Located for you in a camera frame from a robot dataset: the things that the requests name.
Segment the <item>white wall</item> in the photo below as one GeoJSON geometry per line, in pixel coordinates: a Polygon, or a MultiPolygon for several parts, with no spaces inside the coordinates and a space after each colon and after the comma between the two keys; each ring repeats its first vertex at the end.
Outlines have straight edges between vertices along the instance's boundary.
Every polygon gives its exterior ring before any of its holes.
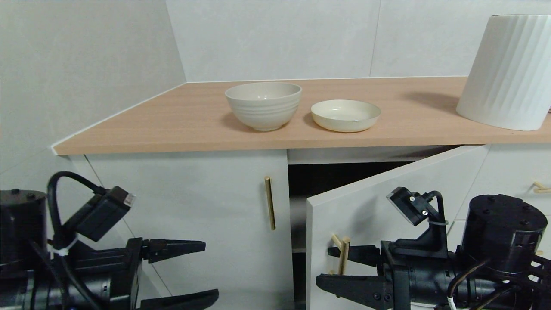
{"type": "Polygon", "coordinates": [[[550,0],[168,1],[187,80],[468,75],[488,18],[550,0]]]}
{"type": "MultiPolygon", "coordinates": [[[[75,170],[54,142],[185,82],[164,1],[1,1],[0,57],[2,190],[45,191],[75,170]]],[[[64,218],[91,194],[66,180],[58,191],[64,218]]],[[[112,231],[99,246],[127,237],[112,231]]]]}

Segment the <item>black cable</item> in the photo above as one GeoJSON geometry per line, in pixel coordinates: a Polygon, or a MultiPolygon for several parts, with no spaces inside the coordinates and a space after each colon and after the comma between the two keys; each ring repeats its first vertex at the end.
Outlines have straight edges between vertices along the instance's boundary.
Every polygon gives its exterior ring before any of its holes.
{"type": "Polygon", "coordinates": [[[57,207],[57,182],[63,178],[71,178],[73,180],[78,181],[79,183],[83,184],[87,188],[91,189],[94,193],[104,194],[105,189],[95,185],[90,180],[86,179],[85,177],[76,174],[74,172],[70,171],[60,171],[52,175],[50,180],[48,181],[48,210],[50,211],[50,218],[52,221],[53,231],[57,234],[60,234],[59,237],[61,237],[62,234],[62,225],[61,225],[61,218],[60,218],[60,211],[57,207]]]}
{"type": "MultiPolygon", "coordinates": [[[[96,194],[104,194],[106,192],[104,188],[95,185],[90,180],[74,172],[60,171],[55,173],[50,178],[50,180],[48,181],[48,187],[47,187],[47,198],[48,198],[48,210],[50,211],[50,219],[52,221],[53,232],[54,232],[53,247],[56,250],[59,250],[62,247],[67,246],[66,241],[64,240],[65,232],[63,231],[63,226],[61,225],[59,208],[57,207],[57,193],[56,193],[57,183],[63,177],[71,178],[75,181],[78,181],[79,183],[83,184],[87,188],[91,189],[96,194]]],[[[55,255],[54,259],[59,259],[61,261],[61,264],[65,269],[65,273],[67,274],[67,277],[74,285],[74,287],[77,288],[78,292],[84,297],[84,299],[86,299],[86,301],[90,303],[92,308],[94,310],[101,310],[101,306],[95,300],[92,292],[90,292],[90,290],[86,287],[86,285],[82,282],[82,280],[76,277],[73,269],[71,268],[71,266],[69,265],[65,257],[55,255]]]]}
{"type": "Polygon", "coordinates": [[[67,289],[65,288],[65,285],[61,280],[60,274],[57,272],[56,268],[52,265],[50,258],[46,256],[44,252],[42,252],[42,249],[40,248],[40,246],[34,240],[31,240],[31,239],[29,239],[29,243],[31,244],[31,247],[33,248],[35,253],[40,257],[40,259],[42,259],[42,262],[46,265],[48,270],[51,272],[53,279],[55,280],[57,286],[60,289],[61,308],[63,310],[67,309],[67,301],[69,300],[69,294],[67,293],[67,289]]]}
{"type": "Polygon", "coordinates": [[[450,284],[448,285],[448,289],[446,291],[446,296],[449,297],[449,298],[453,297],[453,292],[455,291],[455,289],[457,288],[457,285],[459,285],[459,283],[463,282],[463,280],[465,280],[469,275],[472,275],[478,269],[486,266],[489,262],[490,262],[490,259],[485,259],[483,261],[480,261],[480,262],[474,264],[471,268],[467,269],[466,271],[456,275],[450,281],[450,284]]]}
{"type": "Polygon", "coordinates": [[[59,260],[61,261],[61,264],[63,265],[63,268],[65,269],[65,273],[69,277],[69,281],[74,285],[74,287],[77,289],[77,291],[86,299],[86,301],[91,305],[93,310],[102,310],[100,304],[97,302],[97,300],[94,298],[94,295],[86,284],[82,282],[81,279],[79,279],[77,276],[75,276],[73,269],[65,259],[65,256],[58,256],[59,260]]]}
{"type": "Polygon", "coordinates": [[[438,213],[442,216],[442,219],[446,221],[445,215],[444,215],[444,198],[442,197],[442,193],[433,190],[429,193],[429,197],[432,199],[433,197],[436,197],[436,202],[438,204],[438,213]]]}
{"type": "Polygon", "coordinates": [[[471,307],[469,310],[482,310],[489,303],[491,303],[494,300],[498,299],[503,294],[509,292],[511,289],[513,289],[512,285],[507,286],[507,287],[502,287],[501,289],[495,290],[490,295],[488,295],[485,299],[483,299],[478,305],[476,305],[474,307],[471,307]]]}

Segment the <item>robotic arm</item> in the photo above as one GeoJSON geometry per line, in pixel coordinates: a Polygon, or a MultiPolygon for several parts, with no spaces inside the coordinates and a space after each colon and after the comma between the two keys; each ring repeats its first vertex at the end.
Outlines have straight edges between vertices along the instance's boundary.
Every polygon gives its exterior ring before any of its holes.
{"type": "MultiPolygon", "coordinates": [[[[72,172],[54,174],[47,192],[0,191],[0,310],[134,310],[142,260],[151,264],[205,250],[201,241],[142,238],[129,239],[125,248],[94,250],[77,240],[77,233],[97,242],[130,210],[134,196],[118,186],[101,188],[72,172]],[[63,225],[56,199],[61,177],[94,192],[63,225]],[[46,200],[53,241],[46,240],[46,200]]],[[[142,300],[141,310],[202,310],[217,299],[218,290],[210,290],[142,300]]]]}
{"type": "Polygon", "coordinates": [[[428,220],[429,228],[415,240],[381,241],[380,249],[349,247],[348,260],[376,267],[377,275],[321,274],[320,289],[377,310],[410,310],[411,302],[438,310],[551,309],[551,261],[536,255],[547,226],[540,210],[514,197],[477,196],[461,245],[448,252],[439,192],[397,188],[387,198],[411,224],[428,220]],[[438,211],[429,204],[434,197],[438,211]]]}

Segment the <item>shallow dish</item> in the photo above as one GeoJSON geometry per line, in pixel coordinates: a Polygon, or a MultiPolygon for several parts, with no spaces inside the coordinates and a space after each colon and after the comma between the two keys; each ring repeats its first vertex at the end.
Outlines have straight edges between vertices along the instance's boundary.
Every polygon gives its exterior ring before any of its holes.
{"type": "Polygon", "coordinates": [[[371,103],[357,100],[327,100],[311,108],[316,124],[339,132],[363,131],[375,124],[381,109],[371,103]]]}
{"type": "Polygon", "coordinates": [[[276,130],[290,121],[301,94],[300,86],[282,82],[242,84],[225,93],[237,119],[260,131],[276,130]]]}

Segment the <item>pleated lampshade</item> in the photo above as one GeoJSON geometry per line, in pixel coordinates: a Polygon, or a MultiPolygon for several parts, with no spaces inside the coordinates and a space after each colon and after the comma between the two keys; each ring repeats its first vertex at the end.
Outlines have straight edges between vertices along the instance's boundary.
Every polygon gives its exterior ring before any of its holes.
{"type": "Polygon", "coordinates": [[[528,131],[542,126],[550,107],[551,15],[490,17],[457,112],[528,131]]]}

